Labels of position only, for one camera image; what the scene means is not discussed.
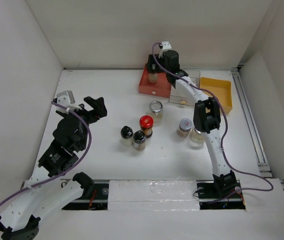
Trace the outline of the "silver-cap white spice shaker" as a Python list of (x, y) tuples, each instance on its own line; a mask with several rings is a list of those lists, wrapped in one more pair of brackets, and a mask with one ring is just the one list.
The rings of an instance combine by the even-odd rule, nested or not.
[(156, 84), (158, 82), (158, 74), (157, 73), (149, 73), (148, 74), (148, 82), (150, 84)]

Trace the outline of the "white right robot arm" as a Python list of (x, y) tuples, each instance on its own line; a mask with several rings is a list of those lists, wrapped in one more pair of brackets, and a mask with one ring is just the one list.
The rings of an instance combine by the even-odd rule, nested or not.
[(213, 93), (197, 87), (188, 74), (180, 68), (179, 55), (174, 50), (163, 54), (150, 54), (146, 69), (149, 73), (165, 73), (167, 81), (195, 102), (193, 123), (204, 137), (212, 163), (213, 191), (209, 199), (221, 202), (235, 193), (238, 186), (235, 173), (225, 160), (222, 146), (225, 134), (221, 133), (220, 103)]

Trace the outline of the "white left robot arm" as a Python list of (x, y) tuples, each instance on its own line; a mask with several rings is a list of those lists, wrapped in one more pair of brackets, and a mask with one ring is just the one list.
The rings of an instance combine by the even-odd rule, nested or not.
[(0, 202), (0, 232), (4, 240), (32, 240), (40, 222), (55, 210), (78, 198), (93, 194), (94, 181), (84, 172), (77, 173), (59, 191), (49, 195), (54, 183), (75, 168), (92, 143), (89, 125), (107, 116), (104, 98), (84, 98), (91, 110), (76, 104), (66, 91), (52, 101), (62, 117), (53, 131), (53, 140), (38, 161), (24, 188)]

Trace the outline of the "white-lid small brown jar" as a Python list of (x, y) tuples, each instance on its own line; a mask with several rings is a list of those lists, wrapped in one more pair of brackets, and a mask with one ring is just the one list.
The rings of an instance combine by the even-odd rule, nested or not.
[(183, 118), (177, 128), (177, 134), (181, 137), (187, 137), (193, 128), (192, 120)]

